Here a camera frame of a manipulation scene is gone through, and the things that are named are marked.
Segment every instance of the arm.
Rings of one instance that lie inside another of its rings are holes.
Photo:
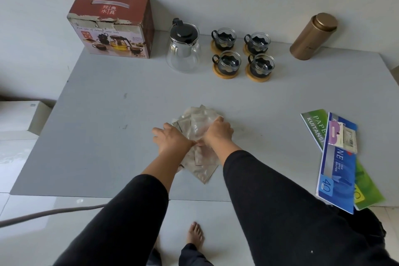
[[[255,265],[398,265],[305,189],[232,142],[221,118],[204,142],[223,164]]]
[[[152,130],[158,157],[87,224],[54,266],[146,265],[174,175],[194,144],[170,124],[164,128]]]

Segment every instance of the tea set box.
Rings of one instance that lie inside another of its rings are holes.
[[[91,54],[150,57],[150,0],[75,0],[67,18]]]

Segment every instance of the black pants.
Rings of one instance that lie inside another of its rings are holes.
[[[161,255],[157,249],[152,249],[147,266],[162,266]],[[213,264],[197,250],[194,244],[188,243],[180,254],[179,266],[213,266]]]

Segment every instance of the gray cord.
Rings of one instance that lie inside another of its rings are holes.
[[[59,209],[52,209],[49,211],[41,211],[39,213],[32,213],[32,214],[27,214],[22,217],[18,218],[12,218],[4,221],[0,221],[0,228],[7,227],[10,225],[14,225],[17,223],[33,220],[36,218],[41,218],[45,216],[50,216],[52,214],[58,214],[58,213],[72,213],[73,211],[88,211],[92,209],[97,209],[97,208],[103,208],[107,204],[101,204],[101,205],[95,205],[95,206],[86,206],[86,207],[71,207],[71,208],[59,208]]]

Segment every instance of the table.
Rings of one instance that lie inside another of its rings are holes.
[[[231,122],[234,140],[262,162],[315,193],[320,150],[300,116],[324,108],[358,124],[359,158],[386,197],[399,206],[399,87],[374,52],[323,48],[308,61],[272,43],[276,69],[268,82],[246,77],[243,40],[239,75],[212,71],[210,36],[201,36],[197,72],[165,61],[168,34],[157,32],[151,59],[82,52],[12,195],[113,197],[157,155],[151,129],[190,106],[215,108]],[[203,185],[176,175],[170,199],[230,201],[219,166]]]

